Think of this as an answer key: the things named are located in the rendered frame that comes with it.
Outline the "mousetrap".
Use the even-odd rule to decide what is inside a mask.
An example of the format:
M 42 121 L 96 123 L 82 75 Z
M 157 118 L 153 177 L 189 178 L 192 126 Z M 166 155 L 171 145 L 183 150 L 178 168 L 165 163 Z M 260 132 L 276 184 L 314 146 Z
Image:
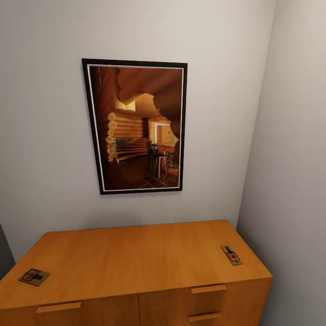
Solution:
M 18 280 L 39 287 L 49 276 L 50 273 L 31 268 Z
M 222 245 L 221 248 L 229 258 L 230 262 L 233 264 L 233 266 L 242 265 L 243 262 L 239 259 L 237 254 L 234 252 L 234 250 L 230 247 L 230 245 Z

